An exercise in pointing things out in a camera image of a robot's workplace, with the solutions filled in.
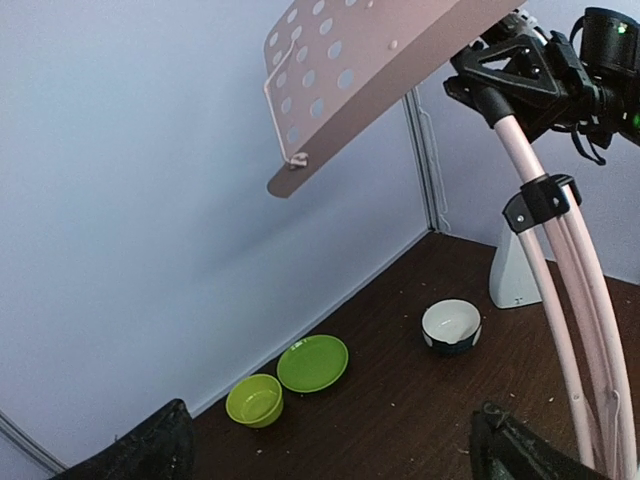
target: wall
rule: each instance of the wall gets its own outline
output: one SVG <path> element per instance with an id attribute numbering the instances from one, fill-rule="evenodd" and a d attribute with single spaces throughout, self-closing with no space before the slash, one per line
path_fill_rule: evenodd
<path id="1" fill-rule="evenodd" d="M 267 194 L 288 4 L 0 4 L 0 408 L 66 463 L 202 411 L 426 230 L 399 105 Z"/>
<path id="2" fill-rule="evenodd" d="M 0 435 L 0 466 L 3 479 L 45 480 L 51 476 L 2 435 Z"/>
<path id="3" fill-rule="evenodd" d="M 545 30 L 568 35 L 585 7 L 592 4 L 532 0 L 525 8 Z M 640 18 L 640 5 L 635 0 L 595 5 Z M 442 82 L 454 73 L 447 65 L 420 87 L 440 150 L 450 207 L 447 219 L 454 235 L 495 245 L 503 225 L 500 212 L 520 183 L 497 137 L 480 115 L 444 95 Z M 577 178 L 584 215 L 606 273 L 640 282 L 640 223 L 635 221 L 640 209 L 638 147 L 617 137 L 605 155 L 609 164 L 604 168 L 582 159 L 569 135 L 548 133 L 534 147 L 549 172 Z"/>

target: green plate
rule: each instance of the green plate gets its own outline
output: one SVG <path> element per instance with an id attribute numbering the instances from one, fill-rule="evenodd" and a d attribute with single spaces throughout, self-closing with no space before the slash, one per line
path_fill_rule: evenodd
<path id="1" fill-rule="evenodd" d="M 278 361 L 278 379 L 293 392 L 312 393 L 340 378 L 349 363 L 349 351 L 330 335 L 303 338 L 289 347 Z"/>

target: black clamp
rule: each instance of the black clamp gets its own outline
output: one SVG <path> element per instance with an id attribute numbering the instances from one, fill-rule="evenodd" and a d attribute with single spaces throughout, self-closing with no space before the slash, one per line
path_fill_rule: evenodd
<path id="1" fill-rule="evenodd" d="M 571 188 L 578 205 L 582 197 L 570 175 L 543 175 L 520 187 L 520 193 L 509 200 L 502 211 L 511 230 L 522 233 L 569 211 L 569 201 L 562 189 Z"/>

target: perforated tray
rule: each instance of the perforated tray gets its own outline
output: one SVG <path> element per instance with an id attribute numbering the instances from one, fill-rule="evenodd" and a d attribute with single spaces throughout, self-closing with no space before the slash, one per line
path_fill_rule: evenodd
<path id="1" fill-rule="evenodd" d="M 289 197 L 356 135 L 522 0 L 296 0 L 264 45 Z"/>

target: yellow-green bowl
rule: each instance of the yellow-green bowl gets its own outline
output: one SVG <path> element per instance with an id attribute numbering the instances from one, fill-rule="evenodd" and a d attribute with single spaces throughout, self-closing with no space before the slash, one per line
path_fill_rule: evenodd
<path id="1" fill-rule="evenodd" d="M 268 427 L 282 413 L 282 386 L 271 375 L 245 378 L 227 397 L 227 414 L 234 422 L 250 428 Z"/>

